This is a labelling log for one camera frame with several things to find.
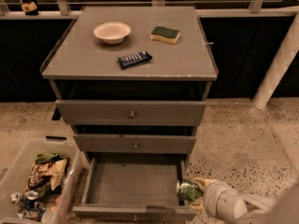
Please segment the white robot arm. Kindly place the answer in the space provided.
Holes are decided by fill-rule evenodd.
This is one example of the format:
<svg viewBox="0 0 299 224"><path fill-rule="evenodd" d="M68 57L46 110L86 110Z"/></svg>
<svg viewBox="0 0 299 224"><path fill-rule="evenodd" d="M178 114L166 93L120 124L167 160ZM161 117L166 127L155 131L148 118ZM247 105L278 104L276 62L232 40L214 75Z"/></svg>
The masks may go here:
<svg viewBox="0 0 299 224"><path fill-rule="evenodd" d="M277 200L240 193L217 179L192 179L204 192L202 207L225 224L299 224L299 182Z"/></svg>

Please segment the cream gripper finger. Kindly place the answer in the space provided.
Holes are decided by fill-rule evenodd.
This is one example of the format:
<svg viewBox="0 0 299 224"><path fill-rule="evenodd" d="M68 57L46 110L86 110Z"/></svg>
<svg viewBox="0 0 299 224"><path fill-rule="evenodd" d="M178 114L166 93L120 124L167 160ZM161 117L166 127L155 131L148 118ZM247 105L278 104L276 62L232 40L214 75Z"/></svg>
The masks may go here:
<svg viewBox="0 0 299 224"><path fill-rule="evenodd" d="M192 182L194 182L196 185L198 185L201 189L205 189L210 184L216 182L216 179L208 179L203 177L195 177L192 179Z"/></svg>
<svg viewBox="0 0 299 224"><path fill-rule="evenodd" d="M204 210L204 202L202 198L195 200L194 202L189 202L189 207L195 210Z"/></svg>

